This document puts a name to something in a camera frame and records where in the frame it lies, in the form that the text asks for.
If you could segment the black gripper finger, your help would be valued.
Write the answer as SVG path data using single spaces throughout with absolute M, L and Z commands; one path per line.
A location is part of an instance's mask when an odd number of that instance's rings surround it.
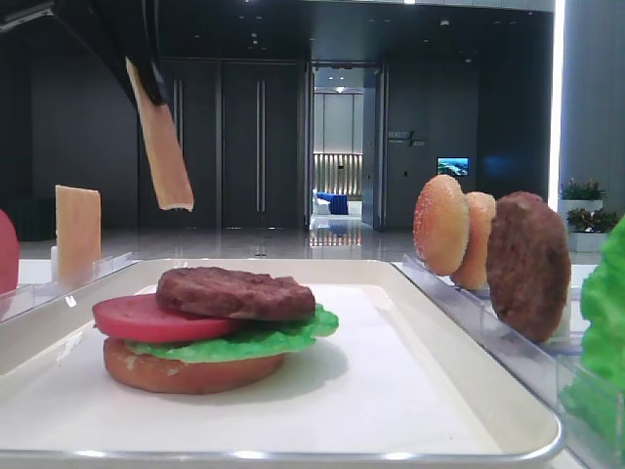
M 150 100 L 155 105 L 163 105 L 166 102 L 165 83 L 153 49 L 150 46 L 132 46 L 127 58 L 138 72 Z

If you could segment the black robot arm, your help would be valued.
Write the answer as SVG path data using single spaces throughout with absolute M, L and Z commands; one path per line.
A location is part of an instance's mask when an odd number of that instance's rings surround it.
M 136 1 L 3 1 L 1 31 L 54 17 L 111 71 L 132 103 L 135 96 L 126 64 L 132 64 L 147 96 L 167 101 L 159 63 L 159 3 Z

